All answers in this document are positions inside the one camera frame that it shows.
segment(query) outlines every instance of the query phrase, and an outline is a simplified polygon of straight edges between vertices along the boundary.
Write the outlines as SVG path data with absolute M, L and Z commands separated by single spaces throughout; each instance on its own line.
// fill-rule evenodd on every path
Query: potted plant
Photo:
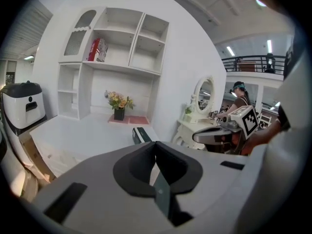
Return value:
M 105 98 L 109 101 L 108 103 L 114 109 L 114 119 L 115 120 L 123 120 L 125 117 L 125 108 L 130 107 L 133 109 L 135 106 L 133 104 L 133 100 L 128 97 L 123 96 L 122 94 L 116 92 L 105 92 Z
M 185 109 L 184 109 L 184 117 L 183 120 L 184 121 L 189 121 L 189 117 L 188 115 L 192 112 L 192 105 L 188 105 L 186 104 Z

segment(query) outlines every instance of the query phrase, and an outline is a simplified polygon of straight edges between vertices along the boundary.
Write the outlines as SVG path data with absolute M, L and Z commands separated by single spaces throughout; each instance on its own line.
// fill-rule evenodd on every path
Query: balcony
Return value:
M 226 72 L 258 72 L 284 75 L 285 56 L 241 56 L 222 59 Z

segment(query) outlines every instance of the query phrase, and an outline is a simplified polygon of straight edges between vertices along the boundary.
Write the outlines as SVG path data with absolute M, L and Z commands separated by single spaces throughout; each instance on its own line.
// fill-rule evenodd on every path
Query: flowers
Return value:
M 133 109 L 135 106 L 133 100 L 128 97 L 124 97 L 122 94 L 116 92 L 105 91 L 105 98 L 109 101 L 108 103 L 112 106 L 112 109 L 124 109 L 125 107 L 130 107 Z

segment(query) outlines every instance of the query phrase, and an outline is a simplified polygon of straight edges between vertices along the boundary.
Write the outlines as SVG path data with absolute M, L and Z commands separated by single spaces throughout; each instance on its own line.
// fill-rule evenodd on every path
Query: fluorescent light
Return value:
M 261 2 L 260 0 L 255 0 L 257 4 L 259 4 L 262 7 L 267 7 L 263 2 Z
M 24 60 L 29 60 L 29 59 L 31 59 L 31 58 L 34 58 L 34 56 L 26 57 L 26 58 L 24 58 Z
M 232 56 L 235 56 L 233 50 L 230 47 L 226 47 Z
M 267 44 L 268 44 L 268 52 L 272 53 L 272 43 L 271 43 L 271 40 L 268 40 Z

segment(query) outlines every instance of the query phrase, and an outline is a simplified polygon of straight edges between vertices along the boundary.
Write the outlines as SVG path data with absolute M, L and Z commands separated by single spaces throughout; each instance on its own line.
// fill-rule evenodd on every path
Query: book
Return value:
M 103 38 L 95 39 L 92 43 L 88 60 L 104 62 L 107 50 L 108 46 Z

